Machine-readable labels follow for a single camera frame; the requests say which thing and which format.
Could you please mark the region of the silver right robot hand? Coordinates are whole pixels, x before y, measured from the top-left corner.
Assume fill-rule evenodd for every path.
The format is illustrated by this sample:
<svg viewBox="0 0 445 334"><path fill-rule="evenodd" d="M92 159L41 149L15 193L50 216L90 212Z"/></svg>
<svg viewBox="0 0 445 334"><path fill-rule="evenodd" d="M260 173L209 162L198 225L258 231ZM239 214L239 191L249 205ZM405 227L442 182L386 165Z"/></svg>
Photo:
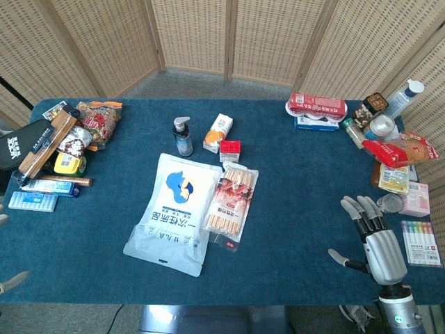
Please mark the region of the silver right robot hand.
<svg viewBox="0 0 445 334"><path fill-rule="evenodd" d="M401 283L407 267L396 235L385 223L380 208L367 196L344 196L341 206L355 224L366 261L349 259L332 248L328 250L330 257L343 267L370 274L380 286Z"/></svg>

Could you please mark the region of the chopsticks pack red label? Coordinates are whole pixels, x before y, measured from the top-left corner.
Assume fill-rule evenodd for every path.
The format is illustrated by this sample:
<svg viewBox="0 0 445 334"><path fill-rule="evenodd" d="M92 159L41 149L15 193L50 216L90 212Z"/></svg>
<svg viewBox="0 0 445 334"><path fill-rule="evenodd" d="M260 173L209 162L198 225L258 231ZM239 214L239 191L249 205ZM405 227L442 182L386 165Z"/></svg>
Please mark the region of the chopsticks pack red label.
<svg viewBox="0 0 445 334"><path fill-rule="evenodd" d="M258 170L232 161L222 163L221 175L213 192L201 229L209 233L209 241L236 252L259 176Z"/></svg>

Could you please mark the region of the white blue plastic pouch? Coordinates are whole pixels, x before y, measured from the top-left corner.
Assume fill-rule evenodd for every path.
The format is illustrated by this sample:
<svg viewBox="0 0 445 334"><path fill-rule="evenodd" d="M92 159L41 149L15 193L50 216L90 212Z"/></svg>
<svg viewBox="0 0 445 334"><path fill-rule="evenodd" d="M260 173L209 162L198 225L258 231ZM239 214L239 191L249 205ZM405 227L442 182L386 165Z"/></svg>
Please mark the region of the white blue plastic pouch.
<svg viewBox="0 0 445 334"><path fill-rule="evenodd" d="M209 233L201 228L223 169L162 153L152 197L125 244L125 255L201 274Z"/></svg>

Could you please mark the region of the light blue blister pack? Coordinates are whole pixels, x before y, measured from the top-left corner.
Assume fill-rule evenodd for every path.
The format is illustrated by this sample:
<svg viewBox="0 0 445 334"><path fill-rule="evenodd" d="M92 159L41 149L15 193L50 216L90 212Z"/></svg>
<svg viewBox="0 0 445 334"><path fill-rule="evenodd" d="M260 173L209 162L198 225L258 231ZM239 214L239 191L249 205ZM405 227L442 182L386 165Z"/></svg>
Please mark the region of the light blue blister pack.
<svg viewBox="0 0 445 334"><path fill-rule="evenodd" d="M53 212L57 200L57 195L14 191L8 203L8 208L36 212Z"/></svg>

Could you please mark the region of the blue and white toothpaste box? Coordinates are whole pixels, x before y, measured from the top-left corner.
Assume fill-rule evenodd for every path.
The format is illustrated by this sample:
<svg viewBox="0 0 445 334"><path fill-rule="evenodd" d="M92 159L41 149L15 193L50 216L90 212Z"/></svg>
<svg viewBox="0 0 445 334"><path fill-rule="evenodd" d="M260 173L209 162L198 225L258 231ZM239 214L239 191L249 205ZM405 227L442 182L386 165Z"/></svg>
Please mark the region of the blue and white toothpaste box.
<svg viewBox="0 0 445 334"><path fill-rule="evenodd" d="M21 190L65 197L78 197L80 194L80 188L75 183L54 180L30 180Z"/></svg>

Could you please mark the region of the green capped spice jar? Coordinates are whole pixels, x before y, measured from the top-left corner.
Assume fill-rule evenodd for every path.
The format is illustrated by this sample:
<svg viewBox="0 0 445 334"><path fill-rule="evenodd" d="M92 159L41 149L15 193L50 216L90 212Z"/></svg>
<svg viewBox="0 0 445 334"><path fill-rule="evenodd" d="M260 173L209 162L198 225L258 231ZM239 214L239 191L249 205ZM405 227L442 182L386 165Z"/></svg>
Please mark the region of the green capped spice jar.
<svg viewBox="0 0 445 334"><path fill-rule="evenodd" d="M365 141L365 137L361 131L361 129L357 126L355 121L352 118L346 118L341 126L345 129L346 133L353 140L354 144L357 146L359 150L363 149L364 146L362 142Z"/></svg>

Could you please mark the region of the white lidded round jar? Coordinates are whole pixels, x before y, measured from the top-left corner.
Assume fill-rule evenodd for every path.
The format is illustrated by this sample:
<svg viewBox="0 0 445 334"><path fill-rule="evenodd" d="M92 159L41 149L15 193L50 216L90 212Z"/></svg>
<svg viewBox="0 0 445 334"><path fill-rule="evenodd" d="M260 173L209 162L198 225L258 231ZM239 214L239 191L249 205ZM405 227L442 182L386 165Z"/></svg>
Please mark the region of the white lidded round jar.
<svg viewBox="0 0 445 334"><path fill-rule="evenodd" d="M392 138L398 133L398 127L392 118L379 115L369 123L369 129L366 130L365 137L371 140L379 140L386 137Z"/></svg>

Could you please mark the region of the yellow tin can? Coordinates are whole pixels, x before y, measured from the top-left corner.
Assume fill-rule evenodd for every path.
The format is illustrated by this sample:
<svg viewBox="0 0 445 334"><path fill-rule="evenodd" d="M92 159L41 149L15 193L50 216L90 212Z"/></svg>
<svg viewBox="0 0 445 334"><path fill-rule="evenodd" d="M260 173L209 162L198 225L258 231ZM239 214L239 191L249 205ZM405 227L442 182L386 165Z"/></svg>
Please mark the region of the yellow tin can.
<svg viewBox="0 0 445 334"><path fill-rule="evenodd" d="M75 158L66 153L58 153L54 164L54 172L71 177L83 177L86 170L87 160L84 156Z"/></svg>

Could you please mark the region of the clear jar of nuts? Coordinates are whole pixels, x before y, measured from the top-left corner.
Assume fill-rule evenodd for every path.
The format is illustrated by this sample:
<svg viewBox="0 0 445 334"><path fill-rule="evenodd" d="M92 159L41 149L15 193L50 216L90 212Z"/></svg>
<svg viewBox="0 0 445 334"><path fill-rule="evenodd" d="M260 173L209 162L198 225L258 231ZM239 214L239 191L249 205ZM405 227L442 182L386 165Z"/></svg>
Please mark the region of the clear jar of nuts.
<svg viewBox="0 0 445 334"><path fill-rule="evenodd" d="M361 104L353 113L353 120L361 131L369 125L373 117L373 112L365 104Z"/></svg>

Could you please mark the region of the black Victor racket case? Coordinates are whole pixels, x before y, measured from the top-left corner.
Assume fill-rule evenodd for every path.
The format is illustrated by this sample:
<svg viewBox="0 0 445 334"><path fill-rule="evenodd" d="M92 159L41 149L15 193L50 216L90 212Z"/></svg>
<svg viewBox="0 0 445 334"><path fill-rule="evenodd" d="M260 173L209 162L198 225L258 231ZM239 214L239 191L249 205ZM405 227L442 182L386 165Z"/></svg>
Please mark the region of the black Victor racket case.
<svg viewBox="0 0 445 334"><path fill-rule="evenodd" d="M36 153L38 144L53 131L51 123L40 119L0 137L0 171L17 168L29 152Z"/></svg>

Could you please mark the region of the dark square snack box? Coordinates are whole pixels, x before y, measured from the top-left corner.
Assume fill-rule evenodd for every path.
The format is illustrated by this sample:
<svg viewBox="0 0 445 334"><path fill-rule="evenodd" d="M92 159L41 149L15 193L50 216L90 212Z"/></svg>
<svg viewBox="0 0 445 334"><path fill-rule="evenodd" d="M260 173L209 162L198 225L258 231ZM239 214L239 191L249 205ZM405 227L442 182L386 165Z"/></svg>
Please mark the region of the dark square snack box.
<svg viewBox="0 0 445 334"><path fill-rule="evenodd" d="M380 93L373 93L366 97L362 104L371 112L372 115L385 110L389 104Z"/></svg>

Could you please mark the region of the small picture card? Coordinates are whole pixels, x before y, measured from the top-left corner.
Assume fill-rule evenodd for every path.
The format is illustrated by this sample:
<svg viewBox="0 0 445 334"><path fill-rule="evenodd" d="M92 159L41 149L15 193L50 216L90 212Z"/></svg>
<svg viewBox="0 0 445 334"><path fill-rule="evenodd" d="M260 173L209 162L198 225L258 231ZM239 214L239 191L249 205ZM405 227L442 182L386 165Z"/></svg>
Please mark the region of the small picture card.
<svg viewBox="0 0 445 334"><path fill-rule="evenodd" d="M66 105L67 103L65 101L57 103L57 105L51 107L42 114L43 118L51 122Z"/></svg>

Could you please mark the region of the small red and white box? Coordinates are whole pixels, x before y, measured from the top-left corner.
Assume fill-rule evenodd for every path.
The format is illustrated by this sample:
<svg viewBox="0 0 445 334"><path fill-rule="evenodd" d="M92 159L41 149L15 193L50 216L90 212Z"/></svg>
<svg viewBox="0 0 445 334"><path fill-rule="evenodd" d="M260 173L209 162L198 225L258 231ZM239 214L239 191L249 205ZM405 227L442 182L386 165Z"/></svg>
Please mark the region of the small red and white box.
<svg viewBox="0 0 445 334"><path fill-rule="evenodd" d="M221 141L219 154L221 163L225 161L238 163L241 155L241 142L228 140Z"/></svg>

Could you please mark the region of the orange and white drink carton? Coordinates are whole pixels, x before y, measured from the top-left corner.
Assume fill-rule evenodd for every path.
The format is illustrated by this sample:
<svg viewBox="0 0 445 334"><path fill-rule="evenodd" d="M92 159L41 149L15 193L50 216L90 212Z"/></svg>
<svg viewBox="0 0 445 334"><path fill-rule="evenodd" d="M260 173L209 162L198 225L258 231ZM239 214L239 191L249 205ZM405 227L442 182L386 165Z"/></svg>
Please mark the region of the orange and white drink carton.
<svg viewBox="0 0 445 334"><path fill-rule="evenodd" d="M219 113L203 140L203 148L212 153L218 153L220 142L226 139L232 125L232 118Z"/></svg>

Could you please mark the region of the dark pump dispenser bottle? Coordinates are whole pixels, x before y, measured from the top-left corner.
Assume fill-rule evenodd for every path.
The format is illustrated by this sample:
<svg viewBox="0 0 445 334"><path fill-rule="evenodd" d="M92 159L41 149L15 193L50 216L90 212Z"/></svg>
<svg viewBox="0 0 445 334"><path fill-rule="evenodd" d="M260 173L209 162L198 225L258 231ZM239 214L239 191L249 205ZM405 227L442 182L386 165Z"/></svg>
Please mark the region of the dark pump dispenser bottle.
<svg viewBox="0 0 445 334"><path fill-rule="evenodd" d="M190 117L178 117L173 122L172 132L175 137L175 143L179 154L183 157L189 157L193 154L193 143L187 124L190 119Z"/></svg>

